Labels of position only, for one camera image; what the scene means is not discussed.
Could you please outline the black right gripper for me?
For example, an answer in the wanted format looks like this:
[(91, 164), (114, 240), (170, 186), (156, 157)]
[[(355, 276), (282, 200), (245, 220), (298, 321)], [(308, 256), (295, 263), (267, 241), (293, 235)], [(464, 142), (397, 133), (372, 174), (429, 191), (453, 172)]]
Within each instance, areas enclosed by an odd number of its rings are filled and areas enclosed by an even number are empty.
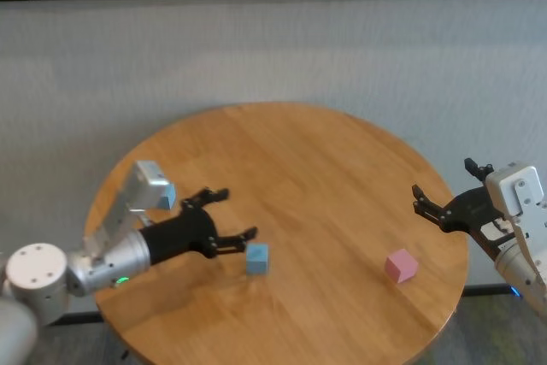
[[(479, 166), (472, 158), (464, 159), (464, 168), (478, 181), (485, 181), (494, 172), (491, 164)], [(414, 212), (432, 222), (444, 233), (462, 232), (495, 261), (500, 250), (495, 240), (489, 240), (482, 232), (483, 226), (503, 217), (494, 208), (484, 187), (474, 188), (454, 197), (446, 206), (433, 203), (418, 185), (412, 185)]]

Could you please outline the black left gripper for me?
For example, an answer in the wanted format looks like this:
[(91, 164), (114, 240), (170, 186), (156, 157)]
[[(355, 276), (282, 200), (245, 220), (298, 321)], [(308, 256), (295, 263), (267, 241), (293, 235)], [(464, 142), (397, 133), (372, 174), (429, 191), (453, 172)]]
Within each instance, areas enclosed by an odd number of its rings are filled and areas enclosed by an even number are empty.
[(208, 204), (226, 201), (229, 195), (228, 188), (214, 191), (204, 187), (181, 201), (179, 215), (142, 228), (140, 234), (148, 247), (150, 262), (165, 262), (191, 251), (208, 259), (245, 252), (247, 244), (256, 238), (258, 228), (218, 236), (212, 218), (203, 209)]

